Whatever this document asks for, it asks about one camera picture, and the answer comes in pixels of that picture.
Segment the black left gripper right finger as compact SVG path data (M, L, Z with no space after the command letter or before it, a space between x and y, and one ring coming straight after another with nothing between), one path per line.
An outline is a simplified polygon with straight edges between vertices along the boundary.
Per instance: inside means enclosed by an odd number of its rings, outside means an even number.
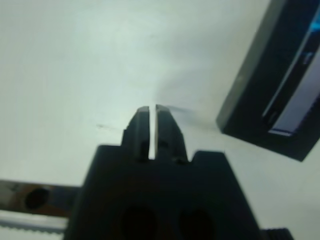
M171 111L164 105L155 106L155 158L165 152L165 161L187 164L184 136Z

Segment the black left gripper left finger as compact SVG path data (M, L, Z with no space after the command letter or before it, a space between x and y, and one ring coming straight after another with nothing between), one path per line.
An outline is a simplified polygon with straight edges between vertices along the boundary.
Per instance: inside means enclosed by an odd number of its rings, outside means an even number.
M122 135L122 146L139 162L149 160L150 151L150 111L148 106L137 109Z

